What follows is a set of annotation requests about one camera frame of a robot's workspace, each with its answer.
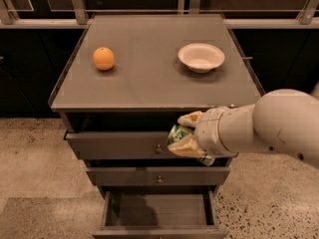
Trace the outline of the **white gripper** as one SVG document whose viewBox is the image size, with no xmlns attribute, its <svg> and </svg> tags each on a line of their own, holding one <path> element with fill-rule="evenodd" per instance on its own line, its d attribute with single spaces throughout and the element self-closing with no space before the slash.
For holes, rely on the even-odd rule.
<svg viewBox="0 0 319 239">
<path fill-rule="evenodd" d="M 226 111 L 227 107 L 218 107 L 205 113 L 196 111 L 179 117 L 177 122 L 180 125 L 195 127 L 194 135 L 188 134 L 170 144 L 168 150 L 178 156 L 193 158 L 200 158 L 205 153 L 214 157 L 236 156 L 225 147 L 219 135 L 221 117 Z"/>
</svg>

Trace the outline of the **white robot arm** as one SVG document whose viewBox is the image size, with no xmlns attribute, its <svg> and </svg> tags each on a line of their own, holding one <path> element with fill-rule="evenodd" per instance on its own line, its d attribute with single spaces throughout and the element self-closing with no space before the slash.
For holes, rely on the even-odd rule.
<svg viewBox="0 0 319 239">
<path fill-rule="evenodd" d="M 239 153 L 284 153 L 319 167 L 319 101 L 303 92 L 283 89 L 256 104 L 216 107 L 180 117 L 168 135 L 167 148 L 211 165 Z"/>
</svg>

